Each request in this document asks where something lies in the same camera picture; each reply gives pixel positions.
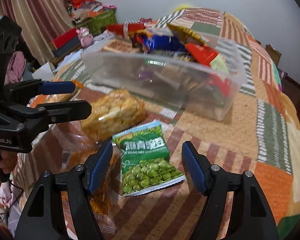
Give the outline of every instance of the clear plastic container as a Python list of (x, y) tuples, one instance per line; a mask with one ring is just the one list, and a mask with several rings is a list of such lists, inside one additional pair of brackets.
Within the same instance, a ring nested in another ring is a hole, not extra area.
[[(221, 121), (228, 112), (246, 75), (237, 45), (228, 39), (201, 33), (226, 59), (229, 73), (221, 73), (198, 63), (175, 60), (154, 54), (98, 52), (82, 54), (94, 85), (125, 88), (137, 95), (196, 115)], [(211, 86), (212, 75), (229, 80), (229, 94)]]

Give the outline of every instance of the curtain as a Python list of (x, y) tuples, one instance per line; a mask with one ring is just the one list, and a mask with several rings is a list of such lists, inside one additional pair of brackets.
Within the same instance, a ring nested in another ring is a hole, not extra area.
[(41, 65), (53, 58), (49, 42), (73, 28), (70, 0), (0, 0), (0, 15), (22, 27), (22, 38)]

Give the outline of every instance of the green snack bag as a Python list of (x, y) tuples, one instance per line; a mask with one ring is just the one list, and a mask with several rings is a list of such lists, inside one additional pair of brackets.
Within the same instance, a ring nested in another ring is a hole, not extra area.
[(160, 121), (112, 137), (122, 150), (122, 193), (137, 196), (178, 183), (186, 176), (169, 163)]

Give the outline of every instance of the cable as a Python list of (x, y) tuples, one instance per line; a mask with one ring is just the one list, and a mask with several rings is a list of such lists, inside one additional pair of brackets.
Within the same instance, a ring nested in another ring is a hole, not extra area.
[(6, 212), (0, 213), (0, 215), (4, 215), (3, 219), (2, 219), (0, 222), (3, 222), (3, 221), (4, 221), (4, 219), (7, 217), (7, 214), (8, 214), (8, 212), (10, 211), (10, 209), (13, 207), (13, 205), (19, 200), (19, 198), (20, 198), (21, 195), (23, 194), (23, 189), (22, 189), (21, 187), (18, 187), (18, 186), (16, 186), (16, 185), (14, 185), (14, 184), (12, 183), (12, 180), (11, 180), (11, 179), (9, 179), (9, 184), (12, 185), (13, 187), (16, 187), (16, 188), (20, 189), (20, 190), (21, 190), (21, 193), (20, 193), (20, 194), (18, 195), (18, 197), (12, 202), (11, 206), (6, 210)]

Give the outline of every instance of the bed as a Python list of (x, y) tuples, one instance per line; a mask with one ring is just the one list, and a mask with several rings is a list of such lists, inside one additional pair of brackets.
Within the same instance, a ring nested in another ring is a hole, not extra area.
[[(295, 107), (282, 93), (275, 64), (248, 28), (229, 13), (186, 8), (153, 22), (153, 27), (162, 28), (167, 23), (235, 41), (247, 83), (241, 87), (221, 122), (149, 100), (145, 100), (146, 121), (159, 119), (165, 124), (164, 139), (171, 161), (181, 170), (181, 145), (190, 140), (198, 152), (226, 171), (252, 171), (270, 204), (282, 239), (300, 217), (300, 124)], [(109, 92), (108, 88), (89, 84), (81, 60), (64, 66), (56, 78), (64, 81), (76, 79), (86, 84), (77, 98), (89, 102)], [(69, 126), (54, 125), (36, 140), (31, 153), (18, 154), (13, 179), (25, 190), (21, 208), (31, 186), (44, 170), (59, 171), (61, 153), (71, 143), (64, 136), (68, 132)], [(186, 179), (182, 184), (148, 195), (127, 198), (118, 195), (117, 175), (115, 172), (111, 174), (113, 206), (108, 215), (97, 216), (105, 239), (189, 238), (205, 202), (205, 197), (195, 190), (191, 180)], [(231, 203), (232, 193), (229, 193), (218, 238), (226, 233)], [(75, 231), (66, 198), (64, 209), (68, 231), (72, 234)]]

